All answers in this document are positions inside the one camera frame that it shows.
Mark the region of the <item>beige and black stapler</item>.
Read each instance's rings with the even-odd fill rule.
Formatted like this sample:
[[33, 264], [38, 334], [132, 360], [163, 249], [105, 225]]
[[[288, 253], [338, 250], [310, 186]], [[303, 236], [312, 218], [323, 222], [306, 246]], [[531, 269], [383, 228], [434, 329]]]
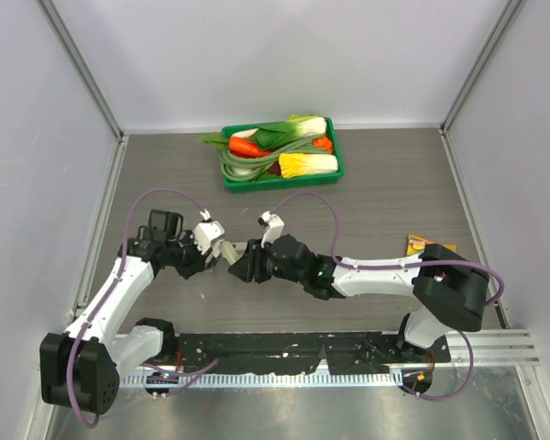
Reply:
[[223, 241], [219, 245], [221, 257], [229, 266], [235, 264], [244, 254], [247, 244], [245, 242]]

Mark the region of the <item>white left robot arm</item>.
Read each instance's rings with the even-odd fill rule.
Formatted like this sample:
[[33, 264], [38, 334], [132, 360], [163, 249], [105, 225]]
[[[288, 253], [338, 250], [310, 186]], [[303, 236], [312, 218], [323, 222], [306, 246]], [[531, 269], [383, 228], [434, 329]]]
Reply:
[[114, 266], [87, 307], [60, 334], [39, 346], [40, 392], [45, 403], [101, 416], [112, 407], [121, 381], [148, 360], [170, 364], [177, 353], [171, 322], [143, 318], [124, 337], [116, 335], [138, 297], [161, 270], [184, 279], [209, 270], [225, 237], [206, 211], [194, 229], [181, 214], [153, 210], [146, 225], [118, 250]]

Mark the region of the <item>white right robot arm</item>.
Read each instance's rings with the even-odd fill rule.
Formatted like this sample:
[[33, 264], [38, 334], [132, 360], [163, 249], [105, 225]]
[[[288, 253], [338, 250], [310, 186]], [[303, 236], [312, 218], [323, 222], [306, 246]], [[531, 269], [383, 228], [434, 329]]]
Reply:
[[293, 282], [323, 301], [364, 294], [414, 298], [420, 307], [404, 316], [395, 340], [397, 354], [408, 362], [424, 357], [450, 331], [479, 331], [489, 287], [485, 270], [441, 245], [404, 258], [358, 260], [315, 254], [291, 235], [271, 243], [249, 240], [228, 271], [246, 283]]

